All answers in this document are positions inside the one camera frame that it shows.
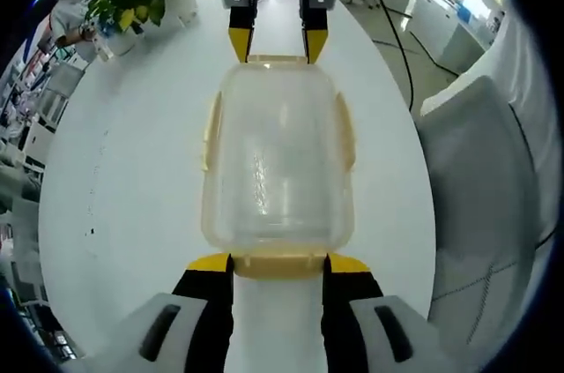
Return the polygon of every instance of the clear plastic box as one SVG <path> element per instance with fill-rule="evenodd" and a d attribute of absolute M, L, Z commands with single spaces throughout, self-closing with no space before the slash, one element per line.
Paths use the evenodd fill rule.
<path fill-rule="evenodd" d="M 328 253 L 353 232 L 353 128 L 303 57 L 230 70 L 205 135 L 202 229 L 235 256 Z"/>

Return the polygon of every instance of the white round table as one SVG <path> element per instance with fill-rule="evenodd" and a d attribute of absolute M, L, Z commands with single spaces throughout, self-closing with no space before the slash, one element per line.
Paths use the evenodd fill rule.
<path fill-rule="evenodd" d="M 88 354 L 135 308 L 170 293 L 186 265 L 218 252 L 200 232 L 204 128 L 237 63 L 220 0 L 198 0 L 179 33 L 86 71 L 50 147 L 41 265 L 51 308 Z M 357 138 L 355 231 L 340 252 L 386 295 L 427 316 L 434 212 L 412 118 L 376 46 L 339 2 L 318 61 Z M 251 54 L 303 55 L 298 0 L 262 0 Z"/>

